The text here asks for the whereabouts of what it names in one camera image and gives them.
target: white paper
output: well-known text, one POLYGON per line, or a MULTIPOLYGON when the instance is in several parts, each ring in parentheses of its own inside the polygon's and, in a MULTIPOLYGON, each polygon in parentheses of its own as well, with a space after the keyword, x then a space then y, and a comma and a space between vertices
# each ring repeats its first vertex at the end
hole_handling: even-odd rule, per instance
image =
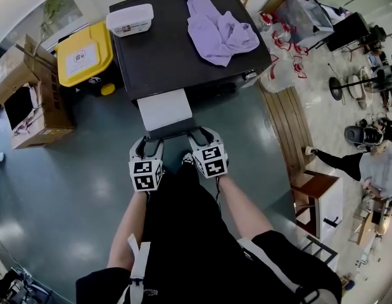
POLYGON ((66 75, 71 77, 97 63, 96 45, 85 46, 66 57, 66 75))
POLYGON ((183 89, 138 99, 147 131, 159 129, 193 116, 183 89))

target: white strap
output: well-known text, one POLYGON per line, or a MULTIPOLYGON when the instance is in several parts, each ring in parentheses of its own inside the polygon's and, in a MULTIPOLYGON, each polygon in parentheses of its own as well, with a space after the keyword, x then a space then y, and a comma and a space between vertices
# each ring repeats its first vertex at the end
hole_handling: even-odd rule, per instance
POLYGON ((122 296, 120 297, 117 304, 123 304, 125 301, 125 295, 130 288, 130 302, 131 304, 141 304, 144 297, 144 277, 146 263, 148 262, 149 249, 151 247, 150 242, 142 242, 141 249, 138 249, 138 244, 134 234, 131 234, 128 238, 128 243, 134 253, 134 265, 132 266, 131 281, 132 284, 128 285, 124 289, 122 296))
POLYGON ((277 278, 281 280, 281 282, 287 286, 293 293, 299 288, 300 285, 293 283, 289 277, 287 277, 283 271, 267 256, 267 254, 259 248, 255 243, 246 238, 238 240, 238 243, 249 252, 252 252, 255 256, 257 256, 266 266, 268 266, 272 272, 275 273, 277 278))

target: white plastic container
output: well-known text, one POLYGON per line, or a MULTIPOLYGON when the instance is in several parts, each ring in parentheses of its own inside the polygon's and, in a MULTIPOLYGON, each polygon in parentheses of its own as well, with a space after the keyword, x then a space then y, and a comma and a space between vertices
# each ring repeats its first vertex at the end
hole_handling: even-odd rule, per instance
POLYGON ((152 5, 140 4, 109 13, 106 17, 107 29, 119 37, 146 32, 152 23, 152 5))

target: floor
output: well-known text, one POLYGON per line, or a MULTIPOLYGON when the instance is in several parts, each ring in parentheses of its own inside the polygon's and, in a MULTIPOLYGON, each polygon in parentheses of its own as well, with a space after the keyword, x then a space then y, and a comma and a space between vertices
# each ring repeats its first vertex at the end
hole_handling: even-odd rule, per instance
MULTIPOLYGON (((341 101, 335 101, 328 89, 328 79, 335 74, 328 63, 340 77, 347 78, 351 74, 358 73, 362 67, 366 67, 370 71, 369 62, 360 51, 353 53, 352 61, 350 61, 350 53, 342 53, 341 51, 330 53, 326 46, 318 50, 311 50, 310 53, 304 63, 308 79, 296 86, 296 89, 305 108, 314 146, 336 156, 356 153, 356 148, 345 140, 344 129, 363 118, 369 121, 370 114, 373 114, 375 118, 383 116, 381 97, 379 94, 374 94, 372 106, 367 110, 362 110, 359 107, 347 89, 344 89, 345 105, 341 101)), ((388 113, 388 117, 392 119, 392 109, 388 113)), ((345 200, 343 221, 337 228, 335 235, 329 238, 325 244, 339 253, 338 272, 340 274, 354 273, 356 260, 360 258, 362 249, 348 240, 352 237, 352 229, 357 227, 357 222, 353 220, 353 213, 361 201, 360 183, 348 177, 344 172, 328 167, 319 159, 311 162, 307 168, 343 177, 345 200)))
MULTIPOLYGON (((10 253, 71 301, 75 280, 107 263, 133 193, 129 148, 145 133, 139 111, 123 89, 104 98, 86 96, 74 112, 78 127, 72 135, 46 148, 13 151, 8 120, 0 114, 0 151, 6 153, 0 164, 0 258, 10 267, 10 253)), ((193 113, 197 124, 221 135, 235 181, 275 228, 296 243, 286 168, 258 86, 193 107, 193 113)), ((185 137, 168 140, 164 164, 175 170, 187 148, 185 137)), ((202 181, 215 193, 212 180, 202 181)), ((222 215, 237 237, 224 204, 222 215)))

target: purple cloth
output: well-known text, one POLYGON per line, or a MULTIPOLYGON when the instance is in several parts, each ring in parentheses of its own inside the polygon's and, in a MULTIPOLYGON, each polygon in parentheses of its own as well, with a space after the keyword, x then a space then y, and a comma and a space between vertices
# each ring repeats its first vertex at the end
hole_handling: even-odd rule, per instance
POLYGON ((187 30, 205 60, 226 67, 231 56, 257 48, 259 38, 248 23, 239 23, 227 11, 221 15, 210 0, 187 0, 187 30))

